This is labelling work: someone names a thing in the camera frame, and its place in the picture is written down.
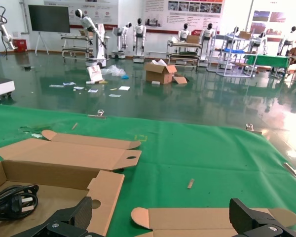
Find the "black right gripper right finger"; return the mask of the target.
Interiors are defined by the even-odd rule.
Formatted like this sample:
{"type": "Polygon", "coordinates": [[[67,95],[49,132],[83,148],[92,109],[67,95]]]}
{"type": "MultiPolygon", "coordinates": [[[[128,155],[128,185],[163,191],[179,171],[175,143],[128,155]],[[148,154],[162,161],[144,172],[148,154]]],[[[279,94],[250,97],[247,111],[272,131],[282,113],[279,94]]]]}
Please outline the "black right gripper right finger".
{"type": "Polygon", "coordinates": [[[229,201],[229,220],[238,237],[296,237],[270,214],[250,209],[237,198],[229,201]]]}

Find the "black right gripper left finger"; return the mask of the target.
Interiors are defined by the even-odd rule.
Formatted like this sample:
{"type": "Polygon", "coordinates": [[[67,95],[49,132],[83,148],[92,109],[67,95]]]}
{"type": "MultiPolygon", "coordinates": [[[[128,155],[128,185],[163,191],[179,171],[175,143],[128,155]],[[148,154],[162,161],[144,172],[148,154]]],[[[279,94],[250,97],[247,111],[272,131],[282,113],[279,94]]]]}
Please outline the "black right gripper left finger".
{"type": "Polygon", "coordinates": [[[43,224],[16,234],[16,237],[91,237],[87,228],[92,219],[92,199],[84,197],[76,206],[57,210],[43,224]]]}

